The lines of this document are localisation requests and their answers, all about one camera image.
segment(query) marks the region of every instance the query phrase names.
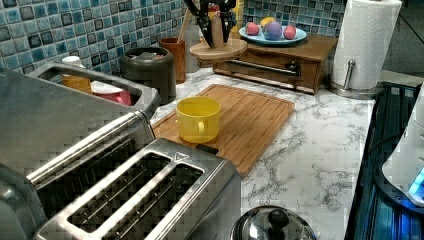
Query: wooden cutting board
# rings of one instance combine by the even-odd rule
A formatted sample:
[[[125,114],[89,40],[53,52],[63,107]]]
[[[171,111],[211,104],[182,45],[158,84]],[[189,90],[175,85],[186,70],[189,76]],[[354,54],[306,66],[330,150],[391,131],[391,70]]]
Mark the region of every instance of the wooden cutting board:
[[[204,143],[219,150],[218,156],[230,160],[246,177],[269,144],[293,113],[294,103],[245,89],[211,85],[198,95],[221,104],[218,136]],[[175,110],[156,122],[156,138],[195,147],[178,135]]]

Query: paper towel holder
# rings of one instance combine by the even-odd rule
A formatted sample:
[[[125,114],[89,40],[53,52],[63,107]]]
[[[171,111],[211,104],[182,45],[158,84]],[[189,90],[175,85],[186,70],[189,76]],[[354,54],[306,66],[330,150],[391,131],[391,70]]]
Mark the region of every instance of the paper towel holder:
[[[337,84],[331,81],[331,73],[330,73],[328,77],[329,81],[327,84],[328,91],[345,98],[358,99],[358,100],[375,99],[377,95],[383,91],[383,86],[380,82],[377,82],[377,85],[371,89],[357,90],[357,89],[349,88],[350,79],[352,78],[352,71],[354,66],[356,65],[356,62],[355,60],[352,59],[352,60],[349,60],[347,64],[348,64],[348,69],[346,73],[344,86],[341,86],[340,84]]]

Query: stove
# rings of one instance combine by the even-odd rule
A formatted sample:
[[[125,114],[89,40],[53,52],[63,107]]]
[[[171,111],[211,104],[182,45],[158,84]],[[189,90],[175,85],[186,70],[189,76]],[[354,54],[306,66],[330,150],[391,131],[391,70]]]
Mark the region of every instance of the stove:
[[[384,82],[366,140],[345,239],[424,239],[424,208],[382,172],[413,113],[420,87]]]

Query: red apple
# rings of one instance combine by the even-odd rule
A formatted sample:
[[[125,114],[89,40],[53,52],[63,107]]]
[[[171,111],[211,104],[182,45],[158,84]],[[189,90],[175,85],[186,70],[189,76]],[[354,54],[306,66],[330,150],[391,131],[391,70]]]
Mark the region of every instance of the red apple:
[[[283,31],[283,36],[287,40],[292,40],[296,36],[296,28],[292,25],[286,26]]]

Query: wooden box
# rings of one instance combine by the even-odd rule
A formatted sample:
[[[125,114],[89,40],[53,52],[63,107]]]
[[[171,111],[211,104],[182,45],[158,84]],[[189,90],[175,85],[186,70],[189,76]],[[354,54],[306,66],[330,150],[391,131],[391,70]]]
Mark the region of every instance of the wooden box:
[[[233,38],[240,38],[233,33]],[[215,73],[246,80],[278,85],[315,94],[329,74],[337,38],[309,34],[292,46],[266,47],[248,43],[247,51],[236,61],[213,64]],[[291,77],[279,70],[295,62],[300,66],[300,76]]]

